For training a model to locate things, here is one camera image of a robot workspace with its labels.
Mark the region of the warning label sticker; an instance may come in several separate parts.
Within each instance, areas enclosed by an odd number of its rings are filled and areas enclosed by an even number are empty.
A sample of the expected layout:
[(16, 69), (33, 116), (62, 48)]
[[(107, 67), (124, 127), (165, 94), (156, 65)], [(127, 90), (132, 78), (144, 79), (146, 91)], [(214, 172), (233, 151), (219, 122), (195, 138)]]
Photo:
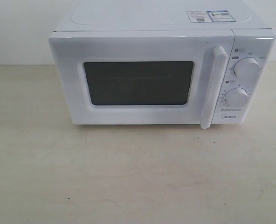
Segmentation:
[(191, 23), (236, 22), (227, 10), (187, 11), (186, 13)]

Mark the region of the white Midea microwave body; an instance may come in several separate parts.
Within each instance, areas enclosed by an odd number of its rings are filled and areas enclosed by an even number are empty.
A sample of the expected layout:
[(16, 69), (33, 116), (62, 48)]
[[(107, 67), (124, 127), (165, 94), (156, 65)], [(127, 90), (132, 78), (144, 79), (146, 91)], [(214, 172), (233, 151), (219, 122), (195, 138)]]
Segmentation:
[(276, 35), (241, 0), (81, 0), (49, 45), (77, 125), (239, 124)]

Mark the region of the lower white timer knob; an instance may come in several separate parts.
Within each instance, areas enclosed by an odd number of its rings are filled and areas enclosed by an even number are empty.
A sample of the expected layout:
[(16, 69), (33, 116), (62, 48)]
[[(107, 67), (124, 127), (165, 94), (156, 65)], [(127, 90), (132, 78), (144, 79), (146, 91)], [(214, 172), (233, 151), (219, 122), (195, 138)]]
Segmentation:
[(226, 93), (225, 101), (231, 107), (242, 107), (248, 102), (248, 94), (243, 88), (234, 88)]

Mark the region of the upper white control knob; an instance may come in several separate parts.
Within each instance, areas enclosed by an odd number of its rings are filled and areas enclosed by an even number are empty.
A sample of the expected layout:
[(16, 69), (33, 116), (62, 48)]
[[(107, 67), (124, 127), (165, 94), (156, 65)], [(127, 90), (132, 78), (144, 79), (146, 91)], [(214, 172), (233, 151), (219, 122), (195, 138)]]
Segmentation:
[(256, 77), (260, 72), (260, 66), (256, 59), (246, 57), (234, 65), (234, 74), (240, 78)]

